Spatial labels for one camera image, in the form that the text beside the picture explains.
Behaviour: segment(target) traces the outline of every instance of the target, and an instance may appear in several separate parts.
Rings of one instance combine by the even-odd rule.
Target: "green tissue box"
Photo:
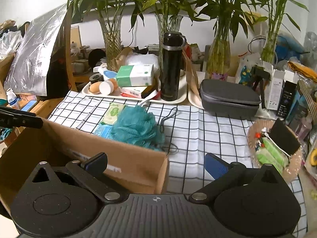
[[[119,87],[151,86],[153,84],[153,64],[121,66],[116,80]]]

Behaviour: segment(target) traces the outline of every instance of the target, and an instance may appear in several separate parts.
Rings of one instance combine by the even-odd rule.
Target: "glass vase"
[[[158,52],[158,64],[161,67],[162,64],[162,45],[163,45],[163,35],[167,31],[176,31],[180,30],[180,23],[183,19],[183,16],[179,15],[155,15],[156,21],[158,24],[158,43],[159,43],[159,52]]]
[[[121,18],[122,16],[98,19],[106,47],[107,69],[116,72],[112,59],[121,52]]]
[[[262,61],[274,64],[277,34],[268,33],[261,53]]]
[[[217,31],[208,54],[206,79],[227,80],[230,69],[229,26],[230,18],[217,18]]]

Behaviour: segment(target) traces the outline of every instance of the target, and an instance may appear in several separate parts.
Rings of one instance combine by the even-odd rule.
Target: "plaid tablecloth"
[[[111,102],[135,106],[138,101],[88,97],[69,91],[54,109],[50,121],[92,133]],[[228,118],[226,115],[209,114],[194,106],[150,103],[147,111],[155,115],[159,124],[172,108],[177,114],[164,122],[165,147],[169,154],[170,170],[167,191],[189,195],[214,179],[204,169],[204,156],[212,152],[228,163],[238,161],[254,167],[248,153],[246,134],[253,121]],[[294,236],[302,238],[307,232],[307,218],[300,179],[289,184],[297,198],[302,214]]]

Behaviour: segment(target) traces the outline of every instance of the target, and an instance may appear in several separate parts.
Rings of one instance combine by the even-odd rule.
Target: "brown egg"
[[[96,82],[96,83],[91,84],[88,90],[89,90],[91,93],[93,93],[93,94],[98,94],[98,93],[100,93],[99,86],[100,86],[101,83],[102,83],[102,82]]]

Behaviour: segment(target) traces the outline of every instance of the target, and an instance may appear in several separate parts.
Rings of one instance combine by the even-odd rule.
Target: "black bottle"
[[[168,31],[163,36],[161,65],[161,98],[166,101],[177,99],[180,70],[183,67],[182,52],[186,38],[180,32]]]

